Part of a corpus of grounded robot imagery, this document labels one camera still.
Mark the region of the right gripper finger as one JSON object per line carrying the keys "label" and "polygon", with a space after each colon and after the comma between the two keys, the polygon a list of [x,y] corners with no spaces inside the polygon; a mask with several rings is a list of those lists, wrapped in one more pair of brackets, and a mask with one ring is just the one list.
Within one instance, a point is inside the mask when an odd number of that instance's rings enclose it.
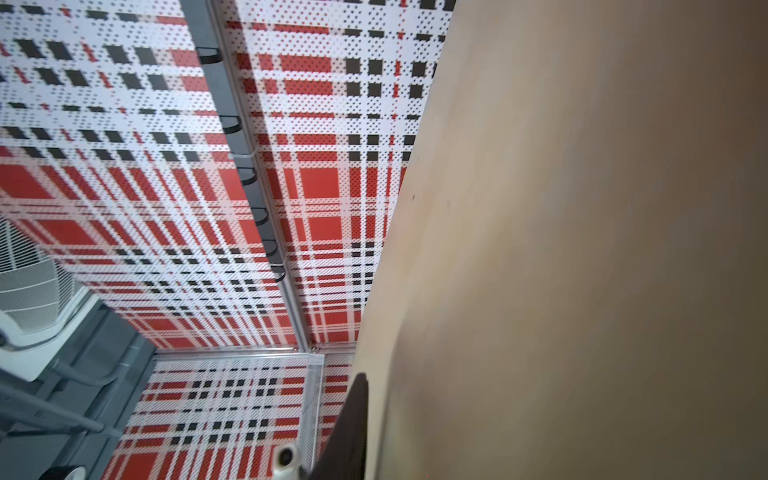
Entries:
{"label": "right gripper finger", "polygon": [[365,373],[358,373],[348,391],[326,448],[308,478],[364,479],[367,425],[368,380]]}

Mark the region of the plywood board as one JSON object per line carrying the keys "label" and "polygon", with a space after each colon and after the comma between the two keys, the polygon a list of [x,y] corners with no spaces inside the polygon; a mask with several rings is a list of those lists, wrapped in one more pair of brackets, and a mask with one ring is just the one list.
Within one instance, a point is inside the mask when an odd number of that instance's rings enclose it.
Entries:
{"label": "plywood board", "polygon": [[767,475],[767,5],[460,1],[354,370],[370,479]]}

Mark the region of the ceiling spot light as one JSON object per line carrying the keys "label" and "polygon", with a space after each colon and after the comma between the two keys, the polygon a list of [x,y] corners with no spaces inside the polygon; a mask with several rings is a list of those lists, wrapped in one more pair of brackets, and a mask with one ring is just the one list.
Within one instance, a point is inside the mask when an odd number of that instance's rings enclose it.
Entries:
{"label": "ceiling spot light", "polygon": [[83,465],[55,466],[47,469],[39,480],[86,480],[87,468]]}

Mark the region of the ceiling air conditioner vent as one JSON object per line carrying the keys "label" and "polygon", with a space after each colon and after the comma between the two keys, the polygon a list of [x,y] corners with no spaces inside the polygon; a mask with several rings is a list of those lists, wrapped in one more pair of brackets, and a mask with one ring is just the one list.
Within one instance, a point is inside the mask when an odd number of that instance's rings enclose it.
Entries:
{"label": "ceiling air conditioner vent", "polygon": [[100,299],[1,220],[1,370],[32,382]]}

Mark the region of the black hook rail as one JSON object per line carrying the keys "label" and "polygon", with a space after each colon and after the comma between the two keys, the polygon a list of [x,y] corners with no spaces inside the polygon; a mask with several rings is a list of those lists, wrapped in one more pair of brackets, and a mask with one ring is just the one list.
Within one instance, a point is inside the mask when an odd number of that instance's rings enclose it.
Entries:
{"label": "black hook rail", "polygon": [[250,127],[218,8],[213,1],[203,0],[184,0],[180,5],[272,276],[275,283],[283,285],[288,268],[279,222],[258,164],[258,143]]}

